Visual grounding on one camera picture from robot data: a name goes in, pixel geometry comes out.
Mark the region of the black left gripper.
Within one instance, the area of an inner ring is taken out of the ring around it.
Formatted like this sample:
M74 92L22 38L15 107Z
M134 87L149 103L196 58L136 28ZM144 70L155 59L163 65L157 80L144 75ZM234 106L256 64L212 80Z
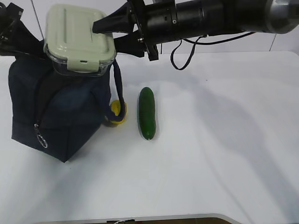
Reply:
M21 50L17 43L16 31L20 24L24 9L14 3L6 6L0 3L0 49Z

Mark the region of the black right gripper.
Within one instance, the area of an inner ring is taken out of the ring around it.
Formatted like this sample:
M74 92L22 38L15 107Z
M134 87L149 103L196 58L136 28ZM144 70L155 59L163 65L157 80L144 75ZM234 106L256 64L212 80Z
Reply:
M133 32L134 24L138 31ZM143 0L129 0L112 14L95 21L95 34L126 33L114 38L117 53L158 60L157 45L178 40L178 17L173 0L155 0L146 5Z

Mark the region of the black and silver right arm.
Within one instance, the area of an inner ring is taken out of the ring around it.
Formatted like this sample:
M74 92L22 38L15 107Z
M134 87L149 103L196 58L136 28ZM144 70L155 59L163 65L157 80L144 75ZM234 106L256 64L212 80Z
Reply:
M286 34L299 23L296 0L128 0L114 13L93 23L95 34L115 38L118 53L158 59L157 45L198 36L242 32Z

